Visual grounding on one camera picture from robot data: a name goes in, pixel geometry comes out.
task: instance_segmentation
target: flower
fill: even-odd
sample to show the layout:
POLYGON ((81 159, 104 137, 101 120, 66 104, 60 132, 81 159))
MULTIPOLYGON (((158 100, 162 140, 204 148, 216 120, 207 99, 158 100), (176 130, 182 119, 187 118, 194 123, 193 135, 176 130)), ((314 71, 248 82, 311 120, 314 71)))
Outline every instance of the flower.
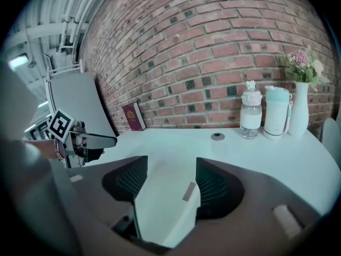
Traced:
POLYGON ((307 65, 309 63, 309 58, 303 50, 297 50, 291 54, 293 63, 300 66, 301 64, 307 65))
POLYGON ((324 69, 322 63, 319 60, 315 60, 313 62, 313 68, 316 71, 318 77, 321 77, 322 71, 324 69))

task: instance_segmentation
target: ceiling pipe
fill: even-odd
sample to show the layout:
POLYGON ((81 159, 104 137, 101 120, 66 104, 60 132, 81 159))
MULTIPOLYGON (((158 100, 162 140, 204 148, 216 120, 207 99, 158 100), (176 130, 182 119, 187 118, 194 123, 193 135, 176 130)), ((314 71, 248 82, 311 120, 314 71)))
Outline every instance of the ceiling pipe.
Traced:
POLYGON ((79 24, 77 24, 77 29, 76 29, 76 33, 75 33, 75 38, 73 39, 73 46, 76 46, 77 43, 77 38, 79 37, 79 31, 80 31, 80 27, 82 27, 83 22, 85 21, 85 17, 86 17, 86 13, 89 10, 90 6, 93 4, 95 0, 89 0, 88 3, 86 4, 86 7, 82 13, 82 17, 80 18, 79 24))
POLYGON ((80 6, 78 8, 78 11, 76 13, 76 16, 72 22, 72 31, 71 31, 71 36, 70 36, 70 44, 72 44, 75 40, 75 35, 76 35, 76 30, 79 25, 80 18, 82 17, 82 13, 84 12, 84 8, 89 0, 82 0, 80 3, 80 6))
POLYGON ((68 31, 68 25, 71 19, 71 12, 74 8, 74 4, 75 4, 76 0, 70 0, 68 7, 66 9, 65 12, 65 16, 64 16, 64 23, 63 23, 63 32, 62 32, 62 38, 60 40, 60 44, 59 44, 59 52, 62 52, 62 46, 65 45, 65 41, 66 41, 66 33, 68 31))

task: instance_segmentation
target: pink flower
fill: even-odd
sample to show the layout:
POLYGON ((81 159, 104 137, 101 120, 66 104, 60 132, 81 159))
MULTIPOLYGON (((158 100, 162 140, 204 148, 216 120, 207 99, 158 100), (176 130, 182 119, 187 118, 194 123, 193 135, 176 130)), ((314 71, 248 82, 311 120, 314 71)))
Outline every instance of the pink flower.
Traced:
POLYGON ((292 63, 295 65, 307 65, 309 59, 307 54, 303 50, 297 50, 291 54, 292 63))

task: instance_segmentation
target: ceiling light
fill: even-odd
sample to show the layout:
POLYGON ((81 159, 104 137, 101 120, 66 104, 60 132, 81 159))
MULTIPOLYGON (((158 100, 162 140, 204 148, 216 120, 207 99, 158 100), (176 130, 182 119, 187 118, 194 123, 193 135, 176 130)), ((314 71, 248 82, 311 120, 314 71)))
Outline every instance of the ceiling light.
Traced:
POLYGON ((33 124, 31 127, 27 128, 24 133, 26 133, 27 131, 30 131, 34 126, 36 126, 36 124, 33 124))
POLYGON ((41 106, 44 106, 44 105, 46 105, 46 104, 48 104, 48 101, 44 101, 43 103, 41 103, 40 105, 38 105, 38 108, 40 108, 41 106))
POLYGON ((14 71, 16 67, 27 63, 28 59, 26 55, 15 57, 14 59, 9 61, 10 68, 14 71))

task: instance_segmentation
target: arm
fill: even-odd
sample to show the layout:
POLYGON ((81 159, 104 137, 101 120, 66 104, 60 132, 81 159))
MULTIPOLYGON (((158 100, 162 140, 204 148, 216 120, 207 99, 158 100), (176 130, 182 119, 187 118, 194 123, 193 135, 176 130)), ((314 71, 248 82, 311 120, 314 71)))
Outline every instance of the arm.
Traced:
MULTIPOLYGON (((48 159, 58 159, 57 153, 54 148, 53 139, 48 140, 27 140, 25 143, 37 147, 40 152, 48 159)), ((62 157, 65 157, 65 151, 62 143, 59 141, 59 152, 62 157)))

